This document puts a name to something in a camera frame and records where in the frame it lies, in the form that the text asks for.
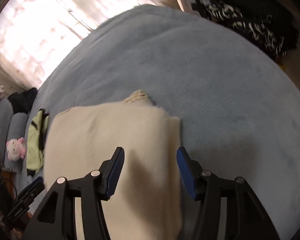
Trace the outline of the light green folded garment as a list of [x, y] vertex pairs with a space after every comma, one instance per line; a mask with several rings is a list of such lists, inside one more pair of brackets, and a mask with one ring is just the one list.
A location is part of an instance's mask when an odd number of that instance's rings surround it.
[[44, 166], [45, 142], [50, 115], [41, 108], [31, 120], [27, 135], [26, 171], [34, 177]]

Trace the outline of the black white patterned cloth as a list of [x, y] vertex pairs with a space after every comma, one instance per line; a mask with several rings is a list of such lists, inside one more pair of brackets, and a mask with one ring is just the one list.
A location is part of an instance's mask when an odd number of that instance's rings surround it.
[[286, 56], [298, 46], [299, 31], [275, 15], [258, 16], [254, 10], [242, 12], [222, 2], [206, 5], [204, 13], [208, 20], [215, 20], [243, 36], [273, 60]]

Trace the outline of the black fluffy garment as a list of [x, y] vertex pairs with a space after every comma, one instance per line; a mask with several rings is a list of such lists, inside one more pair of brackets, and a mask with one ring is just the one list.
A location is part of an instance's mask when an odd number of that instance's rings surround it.
[[30, 88], [24, 92], [15, 92], [8, 97], [10, 101], [13, 113], [26, 113], [28, 114], [33, 106], [34, 100], [38, 94], [38, 90], [35, 87]]

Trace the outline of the pink white cat plush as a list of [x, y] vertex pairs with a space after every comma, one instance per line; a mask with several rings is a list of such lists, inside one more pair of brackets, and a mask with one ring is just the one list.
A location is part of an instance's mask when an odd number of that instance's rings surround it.
[[10, 161], [18, 161], [24, 159], [26, 155], [25, 139], [11, 139], [6, 142], [7, 157]]

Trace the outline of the cream fluffy sweater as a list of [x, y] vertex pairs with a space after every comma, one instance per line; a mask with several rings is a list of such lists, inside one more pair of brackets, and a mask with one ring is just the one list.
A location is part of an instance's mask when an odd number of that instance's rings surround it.
[[115, 194], [102, 205], [111, 239], [176, 239], [182, 227], [179, 131], [179, 118], [141, 90], [121, 102], [69, 108], [50, 125], [45, 186], [84, 177], [121, 147], [125, 161]]

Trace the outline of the blue pillow upper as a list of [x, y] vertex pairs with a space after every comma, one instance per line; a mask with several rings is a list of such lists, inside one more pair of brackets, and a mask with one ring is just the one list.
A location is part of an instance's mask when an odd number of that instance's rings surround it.
[[4, 161], [6, 150], [6, 139], [13, 116], [13, 107], [8, 98], [0, 100], [0, 163]]

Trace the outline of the blue bed blanket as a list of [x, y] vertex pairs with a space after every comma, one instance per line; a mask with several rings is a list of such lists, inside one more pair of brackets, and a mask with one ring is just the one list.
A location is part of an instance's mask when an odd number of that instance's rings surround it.
[[300, 228], [300, 91], [225, 27], [142, 5], [102, 23], [38, 90], [30, 116], [119, 101], [144, 89], [182, 120], [182, 144], [223, 178], [243, 176], [281, 239]]

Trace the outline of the blue pillow near plush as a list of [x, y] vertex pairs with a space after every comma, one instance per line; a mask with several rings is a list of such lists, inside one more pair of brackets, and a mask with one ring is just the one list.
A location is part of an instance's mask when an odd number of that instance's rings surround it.
[[[7, 133], [7, 141], [11, 139], [19, 139], [25, 136], [26, 124], [29, 116], [26, 113], [16, 113], [10, 120]], [[23, 161], [12, 161], [8, 159], [8, 152], [5, 151], [4, 170], [13, 173], [21, 173]]]

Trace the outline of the floral white curtain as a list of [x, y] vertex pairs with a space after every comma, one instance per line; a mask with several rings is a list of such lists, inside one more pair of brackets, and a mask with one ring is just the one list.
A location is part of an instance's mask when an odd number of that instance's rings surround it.
[[40, 87], [103, 22], [143, 4], [179, 8], [177, 0], [8, 0], [0, 10], [0, 85]]

